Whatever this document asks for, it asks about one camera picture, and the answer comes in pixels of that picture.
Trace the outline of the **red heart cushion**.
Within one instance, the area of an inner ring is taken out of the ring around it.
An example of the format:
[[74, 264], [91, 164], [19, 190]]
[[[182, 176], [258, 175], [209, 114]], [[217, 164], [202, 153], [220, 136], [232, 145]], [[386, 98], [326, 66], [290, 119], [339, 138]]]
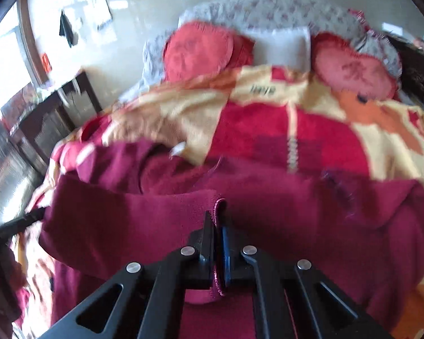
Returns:
[[378, 58], [360, 54], [348, 41], [330, 32], [313, 36], [311, 68], [334, 91], [347, 90], [376, 100], [392, 99], [397, 92], [396, 80]]
[[229, 28], [190, 21], [167, 40], [162, 59], [165, 81], [189, 81], [253, 64], [255, 42]]

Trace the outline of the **wall calendar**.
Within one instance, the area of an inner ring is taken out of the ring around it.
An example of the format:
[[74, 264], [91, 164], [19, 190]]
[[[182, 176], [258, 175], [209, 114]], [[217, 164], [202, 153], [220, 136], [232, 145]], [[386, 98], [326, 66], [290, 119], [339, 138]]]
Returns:
[[112, 20], [107, 0], [74, 0], [75, 29], [101, 31]]

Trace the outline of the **maroon fleece garment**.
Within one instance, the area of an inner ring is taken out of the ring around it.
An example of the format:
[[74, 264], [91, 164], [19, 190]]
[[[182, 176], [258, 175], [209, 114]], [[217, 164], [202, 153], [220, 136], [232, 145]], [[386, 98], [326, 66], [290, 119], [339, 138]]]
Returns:
[[424, 187], [415, 180], [293, 175], [225, 157], [194, 167], [161, 145], [119, 142], [81, 151], [46, 212], [52, 319], [127, 263], [184, 246], [206, 213], [275, 259], [308, 259], [386, 329], [424, 276]]

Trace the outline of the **right red heart cushion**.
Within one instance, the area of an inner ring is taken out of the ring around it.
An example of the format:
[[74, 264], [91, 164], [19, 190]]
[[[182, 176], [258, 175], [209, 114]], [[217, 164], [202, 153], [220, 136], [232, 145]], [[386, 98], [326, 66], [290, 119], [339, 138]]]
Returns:
[[311, 68], [334, 91], [347, 90], [376, 100], [392, 99], [397, 92], [396, 80], [378, 58], [360, 54], [348, 41], [330, 32], [313, 36]]

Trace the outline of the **white pillow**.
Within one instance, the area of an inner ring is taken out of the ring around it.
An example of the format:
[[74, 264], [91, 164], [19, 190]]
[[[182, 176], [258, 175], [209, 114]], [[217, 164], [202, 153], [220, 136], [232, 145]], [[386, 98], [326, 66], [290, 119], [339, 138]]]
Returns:
[[300, 72], [311, 68], [311, 34], [308, 27], [272, 31], [248, 29], [243, 35], [255, 42], [253, 64], [286, 66]]

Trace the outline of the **red cream patterned blanket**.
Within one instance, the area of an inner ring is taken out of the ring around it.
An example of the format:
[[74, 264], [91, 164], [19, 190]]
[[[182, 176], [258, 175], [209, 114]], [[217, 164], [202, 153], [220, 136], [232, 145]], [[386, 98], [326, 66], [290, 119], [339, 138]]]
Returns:
[[[56, 144], [31, 206], [50, 208], [60, 177], [81, 151], [142, 141], [194, 167], [225, 157], [293, 175], [339, 172], [374, 181], [415, 180], [424, 187], [420, 107], [334, 91], [310, 73], [258, 66], [163, 83], [89, 120]], [[26, 338], [38, 338], [57, 322], [56, 260], [40, 245], [42, 227], [43, 221], [27, 230], [24, 247], [28, 285], [20, 327]], [[424, 293], [424, 276], [408, 293], [397, 323], [413, 306], [417, 288]], [[424, 322], [424, 304], [418, 311]]]

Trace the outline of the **floral quilt at headboard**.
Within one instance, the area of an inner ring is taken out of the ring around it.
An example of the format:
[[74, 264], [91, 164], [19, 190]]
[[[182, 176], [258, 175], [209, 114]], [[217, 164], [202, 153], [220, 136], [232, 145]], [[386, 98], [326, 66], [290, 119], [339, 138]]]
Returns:
[[185, 10], [178, 26], [197, 20], [241, 32], [307, 27], [313, 35], [333, 33], [360, 54], [379, 59], [394, 78], [394, 92], [401, 88], [402, 64], [397, 50], [385, 35], [370, 27], [361, 11], [325, 0], [210, 0]]

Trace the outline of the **dark cloth on wall hook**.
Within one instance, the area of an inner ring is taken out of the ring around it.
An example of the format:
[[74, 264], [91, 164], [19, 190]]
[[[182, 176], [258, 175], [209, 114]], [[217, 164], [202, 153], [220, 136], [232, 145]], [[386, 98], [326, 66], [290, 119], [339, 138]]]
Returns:
[[70, 47], [78, 44], [78, 34], [73, 31], [70, 20], [67, 18], [64, 11], [61, 11], [59, 19], [59, 36], [64, 37]]

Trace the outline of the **dark wooden side table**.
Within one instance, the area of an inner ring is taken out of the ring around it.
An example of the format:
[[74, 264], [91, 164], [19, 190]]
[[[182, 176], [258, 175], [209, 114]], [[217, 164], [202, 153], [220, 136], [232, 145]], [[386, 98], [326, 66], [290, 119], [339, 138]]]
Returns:
[[56, 142], [76, 129], [67, 111], [68, 94], [85, 95], [96, 114], [102, 111], [88, 74], [85, 70], [80, 70], [72, 80], [50, 90], [48, 95], [25, 110], [12, 128], [11, 134], [18, 137], [16, 146], [19, 151], [25, 152], [25, 148], [29, 147], [34, 152], [35, 160], [27, 155], [24, 159], [37, 172], [49, 165], [49, 157]]

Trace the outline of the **window with wooden frame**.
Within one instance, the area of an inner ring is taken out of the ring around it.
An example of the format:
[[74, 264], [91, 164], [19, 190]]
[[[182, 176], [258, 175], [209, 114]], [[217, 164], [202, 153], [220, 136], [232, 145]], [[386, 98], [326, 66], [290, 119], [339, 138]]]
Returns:
[[29, 0], [17, 0], [0, 22], [0, 118], [2, 107], [31, 83], [49, 81], [33, 33]]

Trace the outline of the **dark carved wooden headboard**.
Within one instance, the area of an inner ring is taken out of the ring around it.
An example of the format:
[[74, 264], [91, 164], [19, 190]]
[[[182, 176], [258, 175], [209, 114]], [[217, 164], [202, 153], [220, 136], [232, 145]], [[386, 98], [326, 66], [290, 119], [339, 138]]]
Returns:
[[401, 90], [424, 109], [424, 51], [402, 38], [388, 36], [401, 59]]

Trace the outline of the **left red heart cushion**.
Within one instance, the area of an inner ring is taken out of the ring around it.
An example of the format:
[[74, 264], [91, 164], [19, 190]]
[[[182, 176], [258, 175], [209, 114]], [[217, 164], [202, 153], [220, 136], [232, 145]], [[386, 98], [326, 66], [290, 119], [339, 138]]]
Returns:
[[167, 40], [162, 59], [165, 81], [189, 81], [253, 64], [255, 42], [229, 28], [190, 21]]

